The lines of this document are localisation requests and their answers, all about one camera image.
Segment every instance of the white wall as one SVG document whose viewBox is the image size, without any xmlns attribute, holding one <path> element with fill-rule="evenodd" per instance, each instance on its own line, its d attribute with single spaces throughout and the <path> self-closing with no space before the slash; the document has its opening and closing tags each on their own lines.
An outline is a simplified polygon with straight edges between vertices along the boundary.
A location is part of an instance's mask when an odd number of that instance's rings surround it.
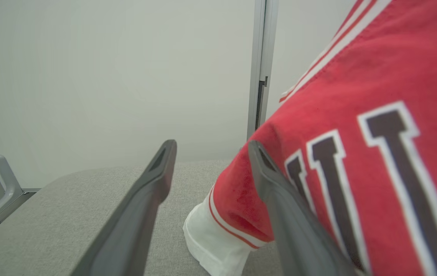
<svg viewBox="0 0 437 276">
<path fill-rule="evenodd" d="M 355 0 L 279 0 L 266 119 L 324 50 Z"/>
<path fill-rule="evenodd" d="M 245 142 L 253 0 L 0 0 L 0 154 L 22 187 Z"/>
</svg>

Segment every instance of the clothing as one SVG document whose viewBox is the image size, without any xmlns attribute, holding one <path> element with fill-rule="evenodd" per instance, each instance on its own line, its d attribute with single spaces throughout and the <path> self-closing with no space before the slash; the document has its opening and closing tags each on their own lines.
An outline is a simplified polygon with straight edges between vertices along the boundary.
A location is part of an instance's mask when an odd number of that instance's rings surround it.
<svg viewBox="0 0 437 276">
<path fill-rule="evenodd" d="M 437 275 L 437 0 L 359 0 L 282 102 L 250 139 L 341 251 L 375 275 Z M 246 146 L 210 196 L 210 228 L 273 241 Z"/>
</svg>

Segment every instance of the striped trim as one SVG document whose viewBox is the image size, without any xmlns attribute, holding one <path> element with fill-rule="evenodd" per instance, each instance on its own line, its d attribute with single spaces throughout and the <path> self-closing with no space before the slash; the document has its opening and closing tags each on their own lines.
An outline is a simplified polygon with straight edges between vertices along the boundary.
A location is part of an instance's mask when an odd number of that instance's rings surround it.
<svg viewBox="0 0 437 276">
<path fill-rule="evenodd" d="M 266 245 L 265 241 L 261 241 L 250 234 L 244 233 L 240 230 L 235 229 L 230 224 L 226 223 L 225 220 L 218 214 L 217 208 L 215 207 L 215 202 L 213 200 L 213 192 L 215 190 L 215 186 L 211 188 L 210 194 L 208 195 L 208 206 L 210 208 L 210 213 L 213 219 L 220 225 L 225 231 L 232 234 L 232 236 L 240 239 L 241 241 L 248 244 L 253 249 L 258 249 L 261 246 Z"/>
<path fill-rule="evenodd" d="M 317 74 L 334 56 L 344 49 L 377 17 L 391 0 L 363 0 L 358 2 L 358 8 L 353 12 L 344 26 L 341 26 L 328 47 L 318 56 L 310 66 L 309 70 L 300 78 L 295 86 L 287 93 L 282 94 L 280 103 L 290 98 L 295 92 L 302 88 L 315 74 Z"/>
</svg>

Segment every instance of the gray fabric surface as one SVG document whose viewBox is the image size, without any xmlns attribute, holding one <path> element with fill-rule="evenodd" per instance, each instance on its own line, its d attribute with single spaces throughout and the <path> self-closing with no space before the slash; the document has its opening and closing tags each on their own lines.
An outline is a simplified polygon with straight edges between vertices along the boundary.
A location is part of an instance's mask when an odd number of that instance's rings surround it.
<svg viewBox="0 0 437 276">
<path fill-rule="evenodd" d="M 228 164 L 176 164 L 171 192 L 157 213 L 146 275 L 207 275 L 187 251 L 182 226 Z M 41 189 L 0 225 L 0 275 L 69 275 L 142 171 L 81 171 Z M 272 243 L 250 254 L 243 273 L 281 274 Z"/>
</svg>

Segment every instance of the red fabric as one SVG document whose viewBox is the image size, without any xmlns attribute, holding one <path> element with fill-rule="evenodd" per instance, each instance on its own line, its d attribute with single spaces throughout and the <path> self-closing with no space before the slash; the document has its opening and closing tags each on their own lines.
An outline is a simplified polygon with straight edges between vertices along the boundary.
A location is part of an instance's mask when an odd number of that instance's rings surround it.
<svg viewBox="0 0 437 276">
<path fill-rule="evenodd" d="M 383 157 L 377 147 L 367 147 L 357 121 L 361 113 L 398 101 L 420 130 L 413 142 L 437 189 L 437 0 L 392 1 L 251 137 L 283 173 L 285 159 L 302 150 L 318 219 L 332 235 L 306 142 L 338 130 L 371 270 L 378 275 L 422 274 Z M 274 239 L 246 146 L 219 176 L 213 199 L 232 227 L 263 241 Z"/>
</svg>

